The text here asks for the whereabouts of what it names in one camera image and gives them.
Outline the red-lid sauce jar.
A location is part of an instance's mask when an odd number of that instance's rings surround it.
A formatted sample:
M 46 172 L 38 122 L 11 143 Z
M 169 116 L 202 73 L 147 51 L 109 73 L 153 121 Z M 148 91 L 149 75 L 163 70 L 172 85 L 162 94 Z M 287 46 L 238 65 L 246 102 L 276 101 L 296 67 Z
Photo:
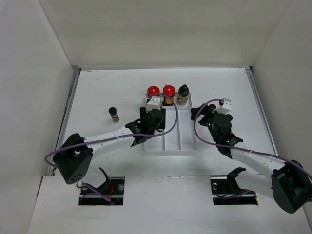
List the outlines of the red-lid sauce jar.
M 147 97 L 154 96 L 155 94 L 158 94 L 158 93 L 160 93 L 160 89 L 155 85 L 152 85 L 148 87 L 147 89 Z
M 163 94 L 166 95 L 163 98 L 163 105 L 165 105 L 165 106 L 172 106 L 175 93 L 176 93 L 175 87 L 172 86 L 172 85 L 166 84 L 163 87 Z

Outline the black-top brown chunk grinder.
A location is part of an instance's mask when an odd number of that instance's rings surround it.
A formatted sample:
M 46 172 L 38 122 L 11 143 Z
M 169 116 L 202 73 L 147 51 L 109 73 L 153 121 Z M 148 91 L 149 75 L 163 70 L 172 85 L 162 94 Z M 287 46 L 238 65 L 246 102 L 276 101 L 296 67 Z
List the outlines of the black-top brown chunk grinder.
M 185 105 L 188 101 L 188 96 L 189 96 L 189 88 L 186 84 L 183 84 L 178 89 L 178 95 L 176 100 L 177 104 Z

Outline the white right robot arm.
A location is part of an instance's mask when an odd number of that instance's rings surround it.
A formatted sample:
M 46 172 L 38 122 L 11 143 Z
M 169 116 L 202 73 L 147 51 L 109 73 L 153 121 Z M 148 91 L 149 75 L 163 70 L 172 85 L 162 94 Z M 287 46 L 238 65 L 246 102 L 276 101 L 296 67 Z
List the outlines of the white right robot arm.
M 238 167 L 227 174 L 226 187 L 232 193 L 241 189 L 265 195 L 287 213 L 293 214 L 312 200 L 312 176 L 295 160 L 263 153 L 248 147 L 243 139 L 232 133 L 229 114 L 232 103 L 220 99 L 215 106 L 210 100 L 191 109 L 194 124 L 208 128 L 213 141 L 210 143 L 229 159 L 238 161 L 256 171 L 249 174 L 245 167 Z

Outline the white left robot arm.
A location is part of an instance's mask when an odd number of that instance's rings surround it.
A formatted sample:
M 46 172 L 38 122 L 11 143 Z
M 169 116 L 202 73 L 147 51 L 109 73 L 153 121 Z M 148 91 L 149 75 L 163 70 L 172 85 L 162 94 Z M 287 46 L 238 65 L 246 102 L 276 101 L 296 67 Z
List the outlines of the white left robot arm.
M 140 108 L 140 118 L 113 132 L 82 137 L 72 134 L 54 153 L 53 162 L 66 184 L 71 185 L 91 175 L 92 159 L 119 148 L 134 147 L 155 136 L 155 131 L 165 129 L 165 109 Z

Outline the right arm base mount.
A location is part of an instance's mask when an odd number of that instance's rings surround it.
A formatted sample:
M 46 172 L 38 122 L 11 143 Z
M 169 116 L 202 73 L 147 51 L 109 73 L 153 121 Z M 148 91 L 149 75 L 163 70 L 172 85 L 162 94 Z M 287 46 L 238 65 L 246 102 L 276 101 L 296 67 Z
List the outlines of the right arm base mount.
M 258 205 L 254 191 L 238 186 L 236 178 L 244 171 L 245 168 L 238 167 L 227 175 L 210 177 L 214 205 Z

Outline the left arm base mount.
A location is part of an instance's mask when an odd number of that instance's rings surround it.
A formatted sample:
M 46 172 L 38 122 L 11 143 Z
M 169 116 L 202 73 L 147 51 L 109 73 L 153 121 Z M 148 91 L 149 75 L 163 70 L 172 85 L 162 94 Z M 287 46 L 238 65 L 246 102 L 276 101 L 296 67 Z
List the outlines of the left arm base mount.
M 78 182 L 80 189 L 78 205 L 80 206 L 121 206 L 124 202 L 125 177 L 110 177 L 105 170 L 99 167 L 105 176 L 99 187 L 85 186 Z

